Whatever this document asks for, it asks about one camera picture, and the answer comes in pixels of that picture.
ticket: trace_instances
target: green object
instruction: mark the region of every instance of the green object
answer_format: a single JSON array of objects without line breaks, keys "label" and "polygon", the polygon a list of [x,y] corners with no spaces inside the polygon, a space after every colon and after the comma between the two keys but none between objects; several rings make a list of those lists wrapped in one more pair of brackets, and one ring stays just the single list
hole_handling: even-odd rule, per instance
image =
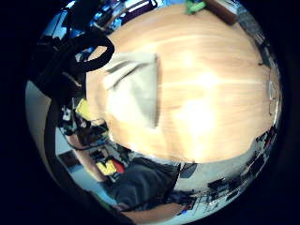
[{"label": "green object", "polygon": [[206,4],[204,2],[195,3],[194,0],[186,0],[186,7],[187,7],[186,14],[190,15],[205,8]]}]

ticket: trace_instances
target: black bag strap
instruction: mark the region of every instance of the black bag strap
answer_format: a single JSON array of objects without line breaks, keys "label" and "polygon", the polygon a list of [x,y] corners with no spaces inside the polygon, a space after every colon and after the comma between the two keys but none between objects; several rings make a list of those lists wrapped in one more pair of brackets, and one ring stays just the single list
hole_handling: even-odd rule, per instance
[{"label": "black bag strap", "polygon": [[[107,47],[106,51],[98,58],[87,62],[71,62],[77,53],[97,46]],[[63,72],[79,74],[102,68],[111,60],[113,53],[114,46],[104,34],[87,31],[63,43],[33,82],[41,91],[47,90],[55,77],[62,76]]]}]

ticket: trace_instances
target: white cloth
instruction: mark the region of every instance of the white cloth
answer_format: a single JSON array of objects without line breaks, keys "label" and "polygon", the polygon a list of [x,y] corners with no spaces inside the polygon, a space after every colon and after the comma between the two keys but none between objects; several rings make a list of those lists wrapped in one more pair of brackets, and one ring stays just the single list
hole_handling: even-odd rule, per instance
[{"label": "white cloth", "polygon": [[154,128],[157,115],[157,57],[149,52],[121,52],[103,67],[109,90],[107,111],[120,121]]}]

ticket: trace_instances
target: table top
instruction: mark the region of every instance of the table top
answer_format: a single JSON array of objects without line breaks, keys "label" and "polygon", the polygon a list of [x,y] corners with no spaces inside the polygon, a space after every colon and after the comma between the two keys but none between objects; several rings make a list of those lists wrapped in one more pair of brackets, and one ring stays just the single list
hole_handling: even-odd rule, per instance
[{"label": "table top", "polygon": [[[236,23],[184,5],[160,8],[126,23],[109,38],[116,53],[156,53],[157,127],[118,121],[106,111],[108,92],[98,69],[87,74],[91,116],[103,118],[113,139],[140,153],[185,162],[213,162],[245,153],[269,129],[270,69]],[[98,47],[90,58],[98,57]],[[278,86],[277,76],[272,75]]]}]

